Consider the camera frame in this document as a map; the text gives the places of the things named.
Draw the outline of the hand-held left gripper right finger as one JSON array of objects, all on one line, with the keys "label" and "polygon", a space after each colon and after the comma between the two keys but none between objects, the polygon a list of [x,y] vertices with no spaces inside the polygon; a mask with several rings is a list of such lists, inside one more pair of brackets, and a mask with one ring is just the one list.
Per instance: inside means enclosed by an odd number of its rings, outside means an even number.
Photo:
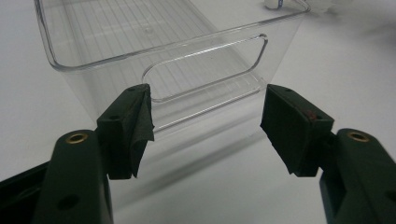
[{"label": "hand-held left gripper right finger", "polygon": [[317,174],[321,146],[333,124],[331,116],[296,91],[267,85],[261,127],[290,174]]}]

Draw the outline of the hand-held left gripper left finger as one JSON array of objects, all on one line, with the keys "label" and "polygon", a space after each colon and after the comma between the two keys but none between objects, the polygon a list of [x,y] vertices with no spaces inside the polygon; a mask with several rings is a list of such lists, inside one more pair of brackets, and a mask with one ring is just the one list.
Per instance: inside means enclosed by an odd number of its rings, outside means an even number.
[{"label": "hand-held left gripper left finger", "polygon": [[123,91],[96,122],[100,144],[109,156],[108,177],[137,177],[147,143],[154,140],[150,85]]}]

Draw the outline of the clear plastic bin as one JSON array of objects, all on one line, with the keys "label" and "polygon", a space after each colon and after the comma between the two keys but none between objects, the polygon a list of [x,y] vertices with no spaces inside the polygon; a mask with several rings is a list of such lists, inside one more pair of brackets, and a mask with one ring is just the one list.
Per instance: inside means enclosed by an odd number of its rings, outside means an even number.
[{"label": "clear plastic bin", "polygon": [[157,131],[248,98],[271,81],[307,0],[34,0],[53,69],[93,119],[150,86]]}]

